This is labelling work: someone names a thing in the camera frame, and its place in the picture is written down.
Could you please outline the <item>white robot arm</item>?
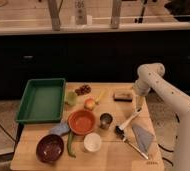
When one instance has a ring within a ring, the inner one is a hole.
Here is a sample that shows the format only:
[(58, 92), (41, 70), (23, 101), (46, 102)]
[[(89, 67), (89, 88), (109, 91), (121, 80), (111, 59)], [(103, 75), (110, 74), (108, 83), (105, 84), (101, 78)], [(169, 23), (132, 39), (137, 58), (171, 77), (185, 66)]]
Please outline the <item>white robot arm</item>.
[(162, 63), (140, 65), (134, 83), (137, 95), (146, 96), (153, 89), (180, 119), (174, 148), (172, 171), (190, 171), (190, 96), (163, 79)]

